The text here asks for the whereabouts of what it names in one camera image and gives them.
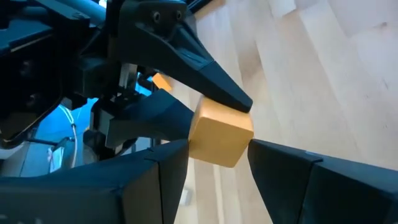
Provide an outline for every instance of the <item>screw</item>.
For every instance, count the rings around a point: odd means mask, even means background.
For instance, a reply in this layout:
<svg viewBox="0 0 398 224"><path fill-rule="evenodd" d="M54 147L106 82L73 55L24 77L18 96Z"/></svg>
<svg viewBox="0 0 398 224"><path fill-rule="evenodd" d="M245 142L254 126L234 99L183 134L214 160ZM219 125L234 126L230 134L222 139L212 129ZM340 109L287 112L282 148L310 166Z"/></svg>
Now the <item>screw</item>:
<svg viewBox="0 0 398 224"><path fill-rule="evenodd" d="M75 19L84 19L84 18L85 18L85 17L84 17L81 13L79 13L79 12L74 12L74 13L72 14L72 17L75 18Z"/></svg>
<svg viewBox="0 0 398 224"><path fill-rule="evenodd" d="M32 73L34 63L33 61L26 60L23 61L21 68L19 69L19 73L22 77L32 78L34 74Z"/></svg>
<svg viewBox="0 0 398 224"><path fill-rule="evenodd" d="M160 13L155 11L152 13L152 18L154 20L155 23L159 23L160 22Z"/></svg>
<svg viewBox="0 0 398 224"><path fill-rule="evenodd" d="M181 13L181 11L175 12L175 18L177 19L177 21L179 21L179 20L182 18L182 13Z"/></svg>
<svg viewBox="0 0 398 224"><path fill-rule="evenodd" d="M34 94L30 95L29 99L26 101L26 107L32 108L35 105L38 98L39 98L38 93L34 93Z"/></svg>

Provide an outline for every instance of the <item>wooden floor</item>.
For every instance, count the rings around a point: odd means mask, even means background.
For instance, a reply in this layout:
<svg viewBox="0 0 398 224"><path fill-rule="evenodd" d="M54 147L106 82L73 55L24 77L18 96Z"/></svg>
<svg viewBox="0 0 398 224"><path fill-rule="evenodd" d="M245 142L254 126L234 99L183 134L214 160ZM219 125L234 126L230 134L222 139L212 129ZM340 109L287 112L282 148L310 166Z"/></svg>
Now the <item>wooden floor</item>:
<svg viewBox="0 0 398 224"><path fill-rule="evenodd" d="M398 20L344 2L214 0L198 36L254 100L255 138L398 169ZM180 83L173 94L193 110L200 96ZM190 160L185 186L176 223L272 223L246 155L234 169Z"/></svg>

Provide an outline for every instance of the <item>orange object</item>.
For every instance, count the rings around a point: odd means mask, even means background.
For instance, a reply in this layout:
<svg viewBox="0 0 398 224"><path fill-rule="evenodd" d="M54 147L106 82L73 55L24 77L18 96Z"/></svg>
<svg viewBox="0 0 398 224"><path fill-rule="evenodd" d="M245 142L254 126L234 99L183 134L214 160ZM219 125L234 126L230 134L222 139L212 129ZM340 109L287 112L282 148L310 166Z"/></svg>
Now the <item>orange object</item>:
<svg viewBox="0 0 398 224"><path fill-rule="evenodd" d="M202 97L189 132L190 157L234 167L253 138L249 113Z"/></svg>
<svg viewBox="0 0 398 224"><path fill-rule="evenodd" d="M158 88L162 88L162 89L166 90L167 92L172 91L172 86L170 85L170 83L167 81L167 79L162 74L156 73L156 75L154 75L152 77L152 81L155 83L155 85Z"/></svg>

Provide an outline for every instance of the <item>yellow foam block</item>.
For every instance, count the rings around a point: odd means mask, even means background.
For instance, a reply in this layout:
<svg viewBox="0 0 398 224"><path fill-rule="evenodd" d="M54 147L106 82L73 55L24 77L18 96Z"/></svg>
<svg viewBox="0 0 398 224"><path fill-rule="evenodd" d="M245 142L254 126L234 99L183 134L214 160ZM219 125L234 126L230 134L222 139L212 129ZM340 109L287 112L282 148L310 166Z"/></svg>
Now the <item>yellow foam block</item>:
<svg viewBox="0 0 398 224"><path fill-rule="evenodd" d="M170 83L167 81L167 79L160 73L156 73L156 75L154 75L152 77L152 81L155 83L155 85L158 88L162 88L164 90L166 90L167 92L171 92L172 91L172 86L170 85Z"/></svg>
<svg viewBox="0 0 398 224"><path fill-rule="evenodd" d="M189 132L190 157L234 167L253 138L249 113L202 97Z"/></svg>

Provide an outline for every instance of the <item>white cable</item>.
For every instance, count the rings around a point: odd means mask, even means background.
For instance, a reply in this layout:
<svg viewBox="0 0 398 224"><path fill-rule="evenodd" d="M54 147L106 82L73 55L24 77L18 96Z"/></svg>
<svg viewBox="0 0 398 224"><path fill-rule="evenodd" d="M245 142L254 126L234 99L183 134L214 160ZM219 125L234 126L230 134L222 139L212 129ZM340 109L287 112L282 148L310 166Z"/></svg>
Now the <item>white cable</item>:
<svg viewBox="0 0 398 224"><path fill-rule="evenodd" d="M76 125L75 125L75 120L73 119L73 116L68 108L64 108L63 106L59 105L59 108L65 113L65 116L68 118L72 130L73 130L73 137L75 138L75 150L73 150L73 157L72 157L72 165L71 168L74 168L76 165L76 158L77 158L77 133L76 133Z"/></svg>
<svg viewBox="0 0 398 224"><path fill-rule="evenodd" d="M69 123L70 123L70 124L73 124L72 119L69 117L69 114L68 114L67 111L63 108L63 106L59 105L58 107L63 111L63 113L65 113L65 116L68 118Z"/></svg>
<svg viewBox="0 0 398 224"><path fill-rule="evenodd" d="M72 159L72 167L71 168L74 168L75 164L76 164L76 157L77 157L77 134L76 134L76 125L75 124L72 125L72 130L73 130L73 135L75 137L75 150L73 151L73 159Z"/></svg>

